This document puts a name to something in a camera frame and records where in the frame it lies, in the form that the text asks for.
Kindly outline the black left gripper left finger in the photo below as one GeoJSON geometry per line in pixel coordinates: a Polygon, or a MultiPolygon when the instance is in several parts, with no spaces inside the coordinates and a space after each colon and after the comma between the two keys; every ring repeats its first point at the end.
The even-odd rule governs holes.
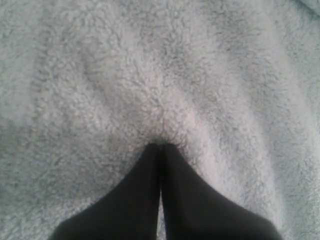
{"type": "Polygon", "coordinates": [[[160,203],[160,149],[149,144],[107,195],[63,221],[53,240],[155,240],[160,203]]]}

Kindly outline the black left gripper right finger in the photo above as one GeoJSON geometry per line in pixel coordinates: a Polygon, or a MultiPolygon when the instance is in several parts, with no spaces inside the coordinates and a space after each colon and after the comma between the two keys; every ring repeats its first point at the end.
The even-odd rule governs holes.
{"type": "Polygon", "coordinates": [[[168,240],[282,239],[269,220],[210,187],[173,144],[161,150],[161,192],[168,240]]]}

